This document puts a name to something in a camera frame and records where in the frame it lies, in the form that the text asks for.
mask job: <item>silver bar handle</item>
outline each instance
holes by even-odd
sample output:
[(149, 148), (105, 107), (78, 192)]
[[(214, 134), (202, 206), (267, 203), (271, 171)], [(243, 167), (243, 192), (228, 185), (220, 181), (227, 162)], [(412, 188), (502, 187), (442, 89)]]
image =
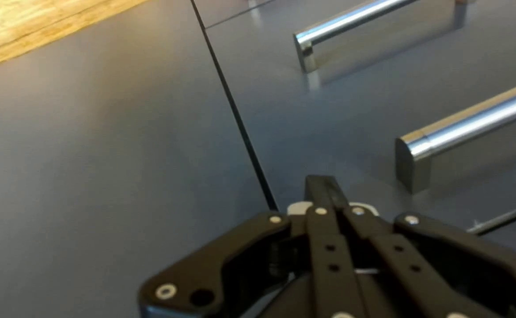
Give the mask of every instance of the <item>silver bar handle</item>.
[(416, 0), (375, 0), (359, 8), (343, 12), (329, 21), (310, 26), (304, 31), (294, 33), (299, 61), (306, 72), (317, 68), (313, 45), (336, 36), (350, 28), (361, 26), (372, 19), (377, 19), (387, 12), (398, 10)]
[(435, 155), (511, 121), (516, 121), (516, 88), (398, 137), (396, 174), (419, 192), (430, 187)]

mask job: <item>gray cabinet door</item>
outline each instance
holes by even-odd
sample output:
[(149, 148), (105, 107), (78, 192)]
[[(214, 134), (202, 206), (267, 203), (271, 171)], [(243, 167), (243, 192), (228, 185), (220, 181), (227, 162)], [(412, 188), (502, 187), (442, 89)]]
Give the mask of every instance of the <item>gray cabinet door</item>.
[(0, 65), (0, 318), (131, 318), (267, 208), (193, 6), (147, 1)]

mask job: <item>wooden countertop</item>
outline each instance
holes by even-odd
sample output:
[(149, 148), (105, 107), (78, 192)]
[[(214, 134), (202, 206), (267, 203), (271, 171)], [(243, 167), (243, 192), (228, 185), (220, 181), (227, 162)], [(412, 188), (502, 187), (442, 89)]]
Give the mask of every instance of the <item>wooden countertop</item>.
[(0, 61), (75, 33), (144, 0), (0, 0)]

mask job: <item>bolt head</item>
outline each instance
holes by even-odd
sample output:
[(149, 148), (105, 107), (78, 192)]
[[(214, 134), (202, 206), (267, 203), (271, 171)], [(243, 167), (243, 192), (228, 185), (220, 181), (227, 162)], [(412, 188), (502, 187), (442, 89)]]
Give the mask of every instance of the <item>bolt head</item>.
[(356, 213), (354, 208), (363, 208), (365, 213), (372, 213), (375, 217), (380, 217), (380, 211), (373, 204), (368, 204), (368, 203), (363, 203), (363, 201), (350, 201), (349, 204), (350, 204), (354, 213)]
[(416, 215), (407, 215), (405, 220), (407, 220), (409, 224), (419, 224), (419, 217), (416, 217)]
[(471, 316), (455, 310), (455, 312), (449, 312), (448, 318), (471, 318)]
[(363, 206), (354, 206), (352, 211), (354, 211), (356, 215), (365, 215), (366, 210), (365, 210)]
[(333, 314), (331, 318), (354, 318), (350, 312), (340, 310), (336, 314)]
[(324, 206), (315, 208), (315, 213), (319, 213), (319, 215), (327, 215), (327, 208), (324, 208)]
[(177, 286), (175, 284), (163, 284), (156, 289), (156, 296), (161, 300), (170, 300), (174, 298), (177, 293)]
[(271, 215), (271, 222), (278, 224), (278, 222), (281, 222), (281, 217), (280, 215)]

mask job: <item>screw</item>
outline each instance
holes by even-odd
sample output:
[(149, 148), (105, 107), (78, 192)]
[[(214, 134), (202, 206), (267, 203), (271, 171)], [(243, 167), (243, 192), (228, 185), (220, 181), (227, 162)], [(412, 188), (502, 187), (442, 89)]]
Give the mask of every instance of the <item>screw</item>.
[(456, 310), (453, 310), (453, 312), (448, 314), (448, 318), (471, 318), (471, 316), (467, 316), (467, 314), (463, 314), (463, 312), (456, 312)]
[(356, 215), (365, 215), (365, 208), (363, 208), (363, 206), (354, 206), (352, 211), (354, 211)]
[(354, 318), (350, 312), (340, 310), (336, 314), (333, 314), (333, 318)]
[(363, 203), (363, 201), (350, 201), (349, 203), (352, 206), (352, 211), (357, 213), (354, 208), (363, 208), (365, 213), (373, 213), (375, 217), (380, 217), (379, 210), (373, 204)]
[(327, 208), (315, 208), (315, 213), (326, 215), (327, 213)]
[(280, 215), (271, 215), (271, 222), (278, 224), (278, 222), (281, 222), (281, 217)]
[(419, 217), (416, 217), (416, 215), (407, 215), (405, 220), (407, 220), (409, 224), (419, 224)]
[(174, 298), (177, 293), (177, 286), (175, 284), (163, 284), (156, 289), (156, 296), (161, 300), (170, 300)]

